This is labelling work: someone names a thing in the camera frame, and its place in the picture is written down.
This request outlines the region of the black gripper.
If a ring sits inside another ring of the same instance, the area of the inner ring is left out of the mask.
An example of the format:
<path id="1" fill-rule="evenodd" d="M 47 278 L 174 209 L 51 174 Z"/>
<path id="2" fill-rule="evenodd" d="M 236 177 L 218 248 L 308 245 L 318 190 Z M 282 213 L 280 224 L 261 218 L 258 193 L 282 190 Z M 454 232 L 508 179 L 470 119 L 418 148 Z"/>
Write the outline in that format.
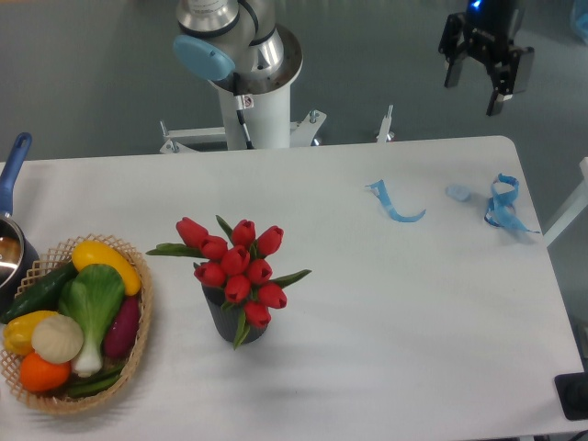
<path id="1" fill-rule="evenodd" d="M 492 80 L 487 116 L 498 115 L 505 101 L 526 90 L 535 50 L 515 44 L 525 11 L 525 1 L 480 0 L 447 17 L 438 46 L 447 64 L 444 86 L 458 85 L 465 59 L 481 63 Z"/>

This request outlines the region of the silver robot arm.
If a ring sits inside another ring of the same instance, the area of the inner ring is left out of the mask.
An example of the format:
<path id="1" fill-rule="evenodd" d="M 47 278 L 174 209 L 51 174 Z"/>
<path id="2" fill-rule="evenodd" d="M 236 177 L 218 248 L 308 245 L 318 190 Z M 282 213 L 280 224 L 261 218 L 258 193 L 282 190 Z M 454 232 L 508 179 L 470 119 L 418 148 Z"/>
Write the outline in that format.
<path id="1" fill-rule="evenodd" d="M 515 44 L 525 10 L 523 1 L 469 1 L 447 17 L 438 46 L 446 60 L 445 86 L 458 84 L 464 60 L 482 64 L 492 81 L 489 116 L 526 90 L 535 51 Z M 175 14 L 176 58 L 234 96 L 273 92 L 300 72 L 300 44 L 276 22 L 272 1 L 181 1 Z"/>

